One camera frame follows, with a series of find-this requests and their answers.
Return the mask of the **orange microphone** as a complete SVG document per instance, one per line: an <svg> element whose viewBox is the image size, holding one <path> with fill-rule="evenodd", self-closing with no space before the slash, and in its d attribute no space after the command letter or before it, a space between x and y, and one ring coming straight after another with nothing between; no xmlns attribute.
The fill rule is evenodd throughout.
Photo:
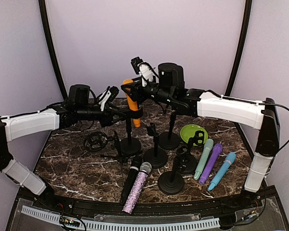
<svg viewBox="0 0 289 231"><path fill-rule="evenodd" d="M133 83L133 82L134 81L132 79L126 79L126 80L123 81L123 85L130 84L130 83ZM127 97L127 103L128 103L129 108L132 111L137 111L138 110L137 102L133 101L128 94L125 94L125 95ZM135 119L133 119L133 123L134 123L136 128L139 128L141 126L141 119L140 118L135 118Z"/></svg>

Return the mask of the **black round-base stand orange mic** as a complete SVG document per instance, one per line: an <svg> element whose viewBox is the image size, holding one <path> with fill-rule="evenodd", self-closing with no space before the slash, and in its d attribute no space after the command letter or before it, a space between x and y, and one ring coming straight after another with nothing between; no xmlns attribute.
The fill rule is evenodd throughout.
<svg viewBox="0 0 289 231"><path fill-rule="evenodd" d="M133 111L129 108L124 108L121 112L125 115L126 118L126 132L127 137L120 141L121 151L124 156L130 157L136 155L141 150L141 143L137 138L131 136L131 119L139 119L143 115L143 108L140 107L137 111Z"/></svg>

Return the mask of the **black tripod microphone stand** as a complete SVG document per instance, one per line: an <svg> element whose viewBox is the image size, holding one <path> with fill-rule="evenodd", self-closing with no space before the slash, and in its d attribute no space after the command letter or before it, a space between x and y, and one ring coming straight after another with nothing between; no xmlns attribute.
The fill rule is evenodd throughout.
<svg viewBox="0 0 289 231"><path fill-rule="evenodd" d="M102 154L101 151L109 144L110 149L115 150L116 155L107 155ZM100 157L113 159L119 162L120 165L120 173L122 176L122 185L124 185L124 174L123 174L123 164L127 163L128 159L132 156L138 155L142 153L142 148L139 145L132 145L132 148L136 148L135 151L132 151L131 154L127 154L123 152L123 141L119 139L118 133L114 131L113 136L107 136L104 132L95 131L89 134L83 142L84 149L90 153L98 153L100 152Z"/></svg>

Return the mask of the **black handheld microphone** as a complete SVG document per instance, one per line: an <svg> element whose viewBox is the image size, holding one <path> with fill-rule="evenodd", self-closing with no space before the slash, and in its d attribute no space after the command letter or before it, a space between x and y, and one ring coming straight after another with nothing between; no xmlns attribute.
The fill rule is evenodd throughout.
<svg viewBox="0 0 289 231"><path fill-rule="evenodd" d="M131 192L133 184L134 184L136 177L138 175L141 164L142 164L142 157L141 156L137 155L132 159L130 170L129 170L127 179L124 183L124 186L123 186L123 189L121 192L121 198L120 198L120 204L121 205L124 205L127 201L127 198Z"/></svg>

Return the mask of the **black round-base stand purple mic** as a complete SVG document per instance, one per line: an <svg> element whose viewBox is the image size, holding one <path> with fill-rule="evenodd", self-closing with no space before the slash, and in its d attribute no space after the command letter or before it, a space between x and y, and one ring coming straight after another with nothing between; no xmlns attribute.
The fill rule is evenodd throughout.
<svg viewBox="0 0 289 231"><path fill-rule="evenodd" d="M171 113L169 131L163 132L159 136L159 146L166 150L174 150L180 144L180 137L173 132L174 124L176 120L176 113Z"/></svg>

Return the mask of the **black round-base stand front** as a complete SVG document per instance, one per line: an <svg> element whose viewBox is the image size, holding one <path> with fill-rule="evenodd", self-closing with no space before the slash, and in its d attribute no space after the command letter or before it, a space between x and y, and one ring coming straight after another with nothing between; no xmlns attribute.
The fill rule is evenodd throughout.
<svg viewBox="0 0 289 231"><path fill-rule="evenodd" d="M146 126L147 134L153 137L154 147L148 149L144 154L144 161L149 162L153 169L158 169L166 165L168 161L167 153L158 147L159 133L156 130L156 125L150 123Z"/></svg>

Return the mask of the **glitter purple silver-head microphone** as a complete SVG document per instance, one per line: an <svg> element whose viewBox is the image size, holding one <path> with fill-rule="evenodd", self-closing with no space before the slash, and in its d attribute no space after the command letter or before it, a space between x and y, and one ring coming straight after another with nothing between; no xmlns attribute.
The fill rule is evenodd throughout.
<svg viewBox="0 0 289 231"><path fill-rule="evenodd" d="M130 191L130 194L126 200L125 205L123 206L122 211L128 214L131 214L137 204L137 201L142 192L143 186L152 170L152 165L149 162L143 162L140 166L140 170L137 174L137 177L134 181L133 187Z"/></svg>

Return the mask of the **black round-base stand blue mic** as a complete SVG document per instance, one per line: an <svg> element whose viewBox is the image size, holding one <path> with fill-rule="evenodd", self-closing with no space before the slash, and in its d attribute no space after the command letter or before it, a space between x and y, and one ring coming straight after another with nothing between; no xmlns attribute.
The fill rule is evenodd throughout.
<svg viewBox="0 0 289 231"><path fill-rule="evenodd" d="M195 132L193 137L188 139L187 145L181 146L177 150L177 155L180 159L180 168L178 170L179 173L188 175L194 174L197 167L197 160L191 154L191 149L194 144L204 144L204 136L205 132L198 130Z"/></svg>

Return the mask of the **black round-base stand mint mic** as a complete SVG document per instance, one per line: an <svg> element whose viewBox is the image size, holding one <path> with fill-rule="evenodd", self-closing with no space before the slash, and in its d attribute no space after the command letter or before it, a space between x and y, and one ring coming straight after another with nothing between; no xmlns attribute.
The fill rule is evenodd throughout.
<svg viewBox="0 0 289 231"><path fill-rule="evenodd" d="M180 158L173 160L172 171L162 173L158 178L158 188L167 195L176 195L184 188L184 179L178 170L183 167Z"/></svg>

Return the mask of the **mint green microphone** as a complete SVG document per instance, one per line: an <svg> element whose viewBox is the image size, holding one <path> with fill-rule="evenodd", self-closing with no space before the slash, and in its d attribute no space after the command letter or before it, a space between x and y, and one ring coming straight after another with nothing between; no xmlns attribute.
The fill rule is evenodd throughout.
<svg viewBox="0 0 289 231"><path fill-rule="evenodd" d="M194 174L194 180L198 180L200 178L200 176L201 176L201 174L205 168L209 154L213 148L213 145L214 145L213 139L207 139L206 143L204 144L203 152L201 154L199 163L196 167L196 171Z"/></svg>

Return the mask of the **blue microphone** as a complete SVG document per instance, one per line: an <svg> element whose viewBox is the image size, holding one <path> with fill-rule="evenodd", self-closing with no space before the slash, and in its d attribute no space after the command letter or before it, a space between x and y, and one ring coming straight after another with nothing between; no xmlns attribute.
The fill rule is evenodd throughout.
<svg viewBox="0 0 289 231"><path fill-rule="evenodd" d="M226 174L227 170L230 168L230 166L234 163L236 159L236 154L234 152L230 152L227 157L225 158L222 166L210 182L210 185L208 187L208 191L212 191L221 181L223 176Z"/></svg>

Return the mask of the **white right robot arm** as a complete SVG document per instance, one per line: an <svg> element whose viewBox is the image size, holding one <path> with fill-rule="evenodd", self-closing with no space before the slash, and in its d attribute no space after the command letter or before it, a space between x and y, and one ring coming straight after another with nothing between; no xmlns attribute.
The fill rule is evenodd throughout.
<svg viewBox="0 0 289 231"><path fill-rule="evenodd" d="M137 103L147 99L171 106L180 115L210 117L232 121L259 130L253 161L245 181L245 191L236 199L236 205L246 209L255 200L254 192L261 186L280 146L279 106L271 98L252 101L219 95L212 90L187 89L184 69L175 63L161 63L154 71L147 62L132 61L139 77L121 89Z"/></svg>

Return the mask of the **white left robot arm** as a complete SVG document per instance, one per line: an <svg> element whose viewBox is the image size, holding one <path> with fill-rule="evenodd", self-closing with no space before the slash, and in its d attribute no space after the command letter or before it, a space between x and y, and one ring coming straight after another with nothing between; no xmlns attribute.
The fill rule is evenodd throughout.
<svg viewBox="0 0 289 231"><path fill-rule="evenodd" d="M68 128L79 121L99 121L102 127L108 127L124 120L125 111L112 104L118 92L115 86L107 87L90 103L90 86L76 84L70 87L68 97L61 103L31 113L0 116L0 172L40 196L40 203L48 210L54 210L58 198L46 191L48 186L44 180L16 160L9 152L8 143L42 131Z"/></svg>

